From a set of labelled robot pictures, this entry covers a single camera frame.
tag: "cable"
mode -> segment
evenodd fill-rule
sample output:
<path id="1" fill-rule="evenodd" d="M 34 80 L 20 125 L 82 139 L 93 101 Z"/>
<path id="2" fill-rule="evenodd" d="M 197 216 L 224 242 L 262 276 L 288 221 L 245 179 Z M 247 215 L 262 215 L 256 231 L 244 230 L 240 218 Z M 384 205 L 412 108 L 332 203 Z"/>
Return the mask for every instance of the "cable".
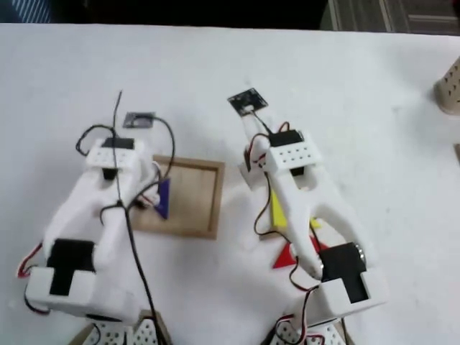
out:
<path id="1" fill-rule="evenodd" d="M 24 303 L 29 308 L 29 310 L 41 316 L 48 316 L 51 310 L 50 309 L 45 309 L 45 310 L 39 309 L 39 308 L 34 307 L 32 304 L 30 304 L 26 296 L 26 291 L 27 291 L 27 285 L 26 285 L 26 288 L 24 289 Z"/>
<path id="2" fill-rule="evenodd" d="M 25 267 L 25 266 L 28 263 L 28 261 L 31 260 L 31 258 L 33 258 L 41 250 L 41 248 L 42 248 L 42 242 L 37 244 L 34 247 L 34 249 L 21 260 L 18 268 L 16 269 L 16 278 L 22 279 L 22 278 L 27 278 L 30 276 L 30 270 L 32 269 L 32 267 L 35 267 L 36 265 L 33 264 L 28 267 Z"/>
<path id="3" fill-rule="evenodd" d="M 249 156 L 249 159 L 251 158 L 252 148 L 253 148 L 253 146 L 254 146 L 254 141 L 255 141 L 255 139 L 256 139 L 257 137 L 265 137 L 265 138 L 268 139 L 268 135 L 266 135 L 266 134 L 264 134 L 264 133 L 257 133 L 257 134 L 255 134 L 255 135 L 252 137 L 251 141 L 249 142 L 249 146 L 247 147 L 247 154 L 248 154 L 248 156 Z"/>
<path id="4" fill-rule="evenodd" d="M 77 143 L 75 144 L 75 149 L 80 155 L 85 156 L 85 157 L 88 156 L 89 151 L 83 152 L 81 150 L 81 142 L 88 136 L 88 134 L 91 133 L 91 131 L 93 131 L 96 128 L 107 129 L 112 133 L 113 137 L 118 136 L 118 134 L 115 132 L 115 129 L 113 129 L 112 127 L 106 126 L 105 124 L 94 124 L 93 126 L 89 127 L 87 130 L 83 132 L 83 134 L 81 135 L 81 137 L 78 139 Z"/>
<path id="5" fill-rule="evenodd" d="M 348 331 L 346 330 L 346 326 L 345 326 L 345 318 L 342 318 L 342 319 L 340 320 L 340 322 L 341 322 L 342 328 L 343 328 L 343 330 L 344 330 L 345 345 L 348 345 L 348 338 L 349 338 L 349 336 L 348 336 Z"/>
<path id="6" fill-rule="evenodd" d="M 102 333 L 101 333 L 101 329 L 95 323 L 93 323 L 93 326 L 98 331 L 98 340 L 93 345 L 97 345 L 101 341 Z"/>
<path id="7" fill-rule="evenodd" d="M 166 172 L 165 172 L 165 175 L 163 176 L 163 178 L 160 178 L 159 180 L 154 180 L 153 182 L 151 182 L 148 185 L 146 185 L 145 187 L 143 187 L 143 189 L 141 189 L 140 192 L 138 192 L 138 194 L 136 194 L 136 196 L 133 198 L 133 200 L 128 204 L 128 206 L 127 206 L 128 210 L 131 210 L 131 208 L 134 206 L 134 204 L 136 202 L 136 199 L 138 197 L 140 197 L 141 194 L 144 194 L 147 190 L 149 190 L 154 185 L 158 185 L 158 184 L 162 183 L 163 181 L 165 181 L 167 179 L 167 177 L 168 177 L 168 175 L 169 175 L 169 173 L 171 171 L 171 167 L 173 166 L 173 163 L 174 163 L 174 158 L 175 158 L 175 139 L 174 139 L 173 130 L 171 129 L 171 126 L 164 119 L 162 119 L 162 118 L 160 118 L 158 116 L 155 116 L 153 118 L 153 120 L 154 121 L 160 121 L 161 123 L 163 123 L 166 126 L 167 130 L 169 131 L 169 133 L 170 133 L 171 144 L 172 144 L 171 158 L 170 158 L 169 163 L 167 164 Z"/>
<path id="8" fill-rule="evenodd" d="M 299 267 L 299 257 L 295 257 L 295 266 L 294 268 L 290 271 L 289 273 L 289 281 L 291 282 L 292 285 L 294 285 L 297 289 L 299 289 L 300 291 L 303 291 L 304 293 L 306 293 L 308 291 L 308 289 L 306 287 L 303 287 L 299 284 L 297 284 L 294 280 L 293 280 L 293 275 L 294 275 L 294 272 L 297 270 L 297 268 Z"/>
<path id="9" fill-rule="evenodd" d="M 270 128 L 267 126 L 267 124 L 265 122 L 263 122 L 261 118 L 259 118 L 259 116 L 256 114 L 256 112 L 254 110 L 251 111 L 250 114 L 254 115 L 255 118 L 257 120 L 259 120 L 259 122 L 262 124 L 262 126 L 265 128 L 265 130 L 267 131 L 268 134 L 273 134 L 273 132 L 270 130 Z"/>
<path id="10" fill-rule="evenodd" d="M 265 175 L 265 178 L 267 179 L 268 199 L 267 199 L 267 202 L 265 203 L 264 207 L 262 208 L 262 210 L 260 210 L 259 214 L 257 215 L 257 217 L 256 217 L 256 219 L 254 221 L 254 232 L 256 233 L 256 235 L 259 235 L 259 236 L 265 236 L 265 235 L 270 235 L 270 234 L 279 234 L 287 242 L 291 243 L 290 240 L 283 233 L 281 233 L 279 231 L 269 230 L 269 231 L 266 231 L 266 232 L 258 232 L 258 230 L 257 230 L 257 224 L 259 223 L 259 220 L 261 219 L 261 217 L 263 216 L 265 211 L 268 209 L 268 206 L 270 205 L 270 201 L 272 200 L 272 187 L 270 185 L 270 179 L 268 178 L 268 174 L 266 172 L 264 172 L 264 175 Z"/>
<path id="11" fill-rule="evenodd" d="M 282 131 L 282 129 L 284 128 L 284 126 L 287 125 L 287 130 L 289 131 L 290 130 L 290 123 L 288 121 L 284 121 L 282 123 L 282 125 L 280 126 L 280 129 L 278 129 L 278 133 L 280 133 Z"/>
<path id="12" fill-rule="evenodd" d="M 319 238 L 318 238 L 318 235 L 316 234 L 316 230 L 311 225 L 311 222 L 308 224 L 308 226 L 310 227 L 311 232 L 313 232 L 313 237 L 315 237 L 315 242 L 316 242 L 316 245 L 318 246 L 318 253 L 319 253 L 321 251 L 321 243 L 319 242 Z"/>
<path id="13" fill-rule="evenodd" d="M 275 334 L 276 334 L 276 337 L 278 337 L 279 340 L 284 341 L 288 345 L 299 345 L 299 344 L 301 344 L 301 343 L 303 343 L 305 341 L 305 339 L 307 338 L 307 320 L 305 318 L 305 310 L 307 308 L 307 301 L 308 301 L 308 298 L 310 297 L 310 294 L 314 290 L 316 290 L 318 287 L 319 287 L 319 285 L 308 289 L 307 293 L 305 294 L 305 299 L 303 300 L 303 307 L 302 307 L 302 329 L 301 329 L 301 332 L 300 332 L 299 339 L 297 341 L 295 341 L 295 342 L 287 341 L 286 339 L 281 337 L 279 335 L 279 333 L 278 333 L 278 326 L 280 325 L 280 323 L 288 322 L 288 321 L 290 321 L 290 320 L 292 320 L 294 318 L 294 315 L 290 314 L 288 316 L 283 316 L 282 318 L 279 318 L 278 321 L 275 324 Z"/>
<path id="14" fill-rule="evenodd" d="M 117 98 L 115 109 L 114 109 L 114 117 L 113 117 L 113 122 L 112 122 L 114 127 L 116 125 L 116 110 L 118 109 L 120 98 L 121 98 L 121 91 L 119 93 L 119 97 Z M 144 270 L 142 269 L 142 265 L 141 265 L 141 262 L 139 260 L 139 255 L 137 254 L 137 248 L 136 248 L 136 243 L 135 243 L 135 240 L 134 240 L 134 234 L 133 234 L 133 230 L 132 230 L 131 220 L 129 218 L 129 210 L 131 209 L 131 207 L 133 207 L 136 204 L 138 197 L 143 195 L 146 190 L 149 190 L 151 187 L 153 187 L 154 185 L 157 185 L 158 183 L 162 182 L 163 180 L 165 180 L 167 178 L 167 176 L 168 176 L 168 174 L 169 174 L 169 172 L 171 170 L 171 167 L 173 165 L 173 161 L 174 161 L 174 157 L 175 157 L 175 139 L 174 139 L 174 134 L 173 134 L 173 131 L 172 131 L 170 125 L 165 120 L 163 120 L 163 119 L 161 119 L 159 117 L 154 117 L 153 120 L 160 121 L 167 127 L 167 129 L 168 129 L 168 131 L 170 133 L 170 136 L 171 136 L 171 141 L 172 141 L 171 159 L 170 159 L 169 164 L 167 166 L 164 178 L 163 179 L 161 178 L 161 173 L 156 174 L 156 176 L 154 178 L 154 181 L 152 181 L 147 186 L 145 186 L 143 189 L 141 189 L 141 191 L 138 192 L 138 194 L 136 194 L 136 196 L 133 198 L 133 200 L 126 207 L 123 204 L 123 200 L 121 199 L 120 189 L 119 189 L 119 174 L 117 172 L 117 174 L 115 175 L 115 178 L 116 178 L 116 183 L 117 183 L 117 190 L 118 190 L 119 199 L 114 205 L 104 206 L 101 209 L 100 213 L 99 213 L 99 218 L 100 218 L 100 220 L 102 222 L 102 213 L 107 209 L 118 208 L 118 207 L 123 208 L 125 219 L 126 219 L 126 228 L 128 230 L 129 242 L 131 244 L 131 249 L 132 249 L 132 254 L 133 254 L 133 257 L 134 257 L 134 261 L 136 263 L 137 271 L 139 272 L 139 276 L 141 277 L 142 284 L 144 285 L 145 293 L 147 295 L 147 299 L 148 299 L 149 306 L 150 306 L 150 311 L 151 311 L 151 314 L 152 314 L 152 320 L 153 320 L 153 323 L 155 325 L 155 333 L 157 335 L 158 344 L 159 345 L 166 345 L 167 344 L 166 338 L 165 338 L 165 335 L 162 332 L 162 329 L 160 328 L 160 325 L 159 325 L 159 322 L 158 322 L 158 319 L 157 319 L 157 312 L 155 310 L 155 306 L 154 306 L 154 303 L 153 303 L 153 300 L 152 300 L 152 294 L 150 292 L 150 288 L 149 288 L 149 285 L 148 285 L 148 282 L 147 282 L 147 278 L 145 277 Z M 111 133 L 112 133 L 112 148 L 113 148 L 113 153 L 114 153 L 114 168 L 118 169 L 118 167 L 116 166 L 116 150 L 115 150 L 115 145 L 114 145 L 115 138 L 116 138 L 116 131 L 115 131 L 114 127 L 112 127 L 112 128 L 108 127 L 107 129 L 109 129 L 111 131 Z"/>
<path id="15" fill-rule="evenodd" d="M 114 153 L 114 167 L 115 167 L 115 173 L 116 173 L 116 190 L 118 192 L 118 200 L 121 201 L 121 192 L 120 192 L 120 179 L 118 178 L 118 166 L 116 163 L 116 154 L 115 154 L 115 124 L 116 124 L 116 112 L 118 111 L 118 105 L 120 104 L 120 99 L 121 99 L 121 94 L 123 93 L 123 90 L 120 90 L 118 93 L 118 98 L 116 99 L 115 103 L 115 108 L 114 108 L 114 116 L 112 120 L 112 151 Z"/>

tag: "wooden frame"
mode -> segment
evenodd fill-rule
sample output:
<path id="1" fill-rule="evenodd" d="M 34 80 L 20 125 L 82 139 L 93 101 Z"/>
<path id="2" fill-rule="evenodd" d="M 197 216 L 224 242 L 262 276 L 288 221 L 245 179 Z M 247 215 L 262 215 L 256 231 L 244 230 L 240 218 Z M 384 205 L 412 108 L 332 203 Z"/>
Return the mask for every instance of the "wooden frame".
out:
<path id="1" fill-rule="evenodd" d="M 165 169 L 169 157 L 155 155 Z M 170 217 L 167 220 L 153 210 L 136 210 L 136 230 L 178 236 L 216 239 L 219 227 L 225 164 L 209 160 L 175 158 L 170 177 Z"/>

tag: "colored triangular piece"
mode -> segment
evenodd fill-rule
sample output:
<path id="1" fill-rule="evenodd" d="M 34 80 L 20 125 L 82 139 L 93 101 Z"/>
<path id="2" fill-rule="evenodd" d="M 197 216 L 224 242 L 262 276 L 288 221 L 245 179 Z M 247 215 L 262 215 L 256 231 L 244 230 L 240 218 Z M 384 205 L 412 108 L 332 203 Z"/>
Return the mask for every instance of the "colored triangular piece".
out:
<path id="1" fill-rule="evenodd" d="M 272 225 L 276 229 L 284 229 L 288 223 L 284 213 L 282 212 L 280 201 L 278 200 L 274 190 L 272 190 L 272 202 L 270 207 L 272 208 Z"/>
<path id="2" fill-rule="evenodd" d="M 316 244 L 316 240 L 312 236 L 310 236 L 310 240 L 313 243 L 313 247 L 315 248 L 315 251 L 319 252 L 319 248 L 318 248 L 318 245 Z M 321 247 L 321 250 L 328 249 L 328 247 L 324 243 L 319 242 L 319 245 Z M 285 246 L 281 250 L 280 256 L 278 256 L 275 263 L 273 264 L 273 267 L 272 267 L 273 269 L 295 265 L 295 260 L 291 256 L 289 249 L 290 249 L 290 243 L 286 243 Z"/>
<path id="3" fill-rule="evenodd" d="M 158 185 L 160 203 L 155 206 L 155 210 L 163 219 L 167 219 L 170 214 L 170 181 L 168 178 Z"/>

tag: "white surface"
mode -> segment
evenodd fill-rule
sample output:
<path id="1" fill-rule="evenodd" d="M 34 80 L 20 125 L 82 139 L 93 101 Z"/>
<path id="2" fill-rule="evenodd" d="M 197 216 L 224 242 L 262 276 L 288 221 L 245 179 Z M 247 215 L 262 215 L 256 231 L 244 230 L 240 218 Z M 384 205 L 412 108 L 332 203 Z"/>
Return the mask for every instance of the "white surface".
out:
<path id="1" fill-rule="evenodd" d="M 0 47 L 3 344 L 66 344 L 83 325 L 29 313 L 14 269 L 81 173 L 77 138 L 93 123 L 110 124 L 120 88 L 119 113 L 164 116 L 178 156 L 227 164 L 217 241 L 136 235 L 173 341 L 263 339 L 298 293 L 289 269 L 270 269 L 281 240 L 259 243 L 252 233 L 266 191 L 249 192 L 236 168 L 247 140 L 226 99 L 252 86 L 308 129 L 380 253 L 391 301 L 347 318 L 355 342 L 458 339 L 460 167 L 451 143 L 460 123 L 430 94 L 460 38 L 1 25 Z M 167 131 L 156 128 L 158 153 L 167 154 Z M 133 261 L 126 265 L 147 307 Z"/>

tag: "red wire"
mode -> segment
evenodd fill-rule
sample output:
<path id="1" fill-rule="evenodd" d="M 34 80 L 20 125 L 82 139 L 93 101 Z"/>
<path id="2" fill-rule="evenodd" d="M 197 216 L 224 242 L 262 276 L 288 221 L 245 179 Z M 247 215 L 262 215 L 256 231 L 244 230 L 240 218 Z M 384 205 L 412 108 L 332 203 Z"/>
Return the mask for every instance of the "red wire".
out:
<path id="1" fill-rule="evenodd" d="M 19 263 L 19 266 L 17 268 L 16 276 L 18 278 L 27 278 L 30 276 L 30 270 L 32 269 L 33 266 L 29 266 L 25 268 L 26 263 L 28 263 L 31 258 L 33 258 L 38 251 L 40 251 L 42 248 L 42 242 L 40 242 L 22 261 Z"/>
<path id="2" fill-rule="evenodd" d="M 151 201 L 147 196 L 145 196 L 144 194 L 141 194 L 141 197 L 143 197 L 145 200 L 147 200 L 149 203 L 153 203 L 153 201 Z"/>
<path id="3" fill-rule="evenodd" d="M 256 135 L 254 135 L 251 139 L 251 142 L 249 143 L 249 146 L 248 146 L 248 149 L 247 149 L 247 152 L 248 152 L 248 156 L 249 158 L 251 157 L 251 151 L 252 151 L 252 147 L 254 146 L 254 141 L 257 137 L 265 137 L 268 139 L 268 135 L 264 134 L 264 133 L 257 133 Z"/>

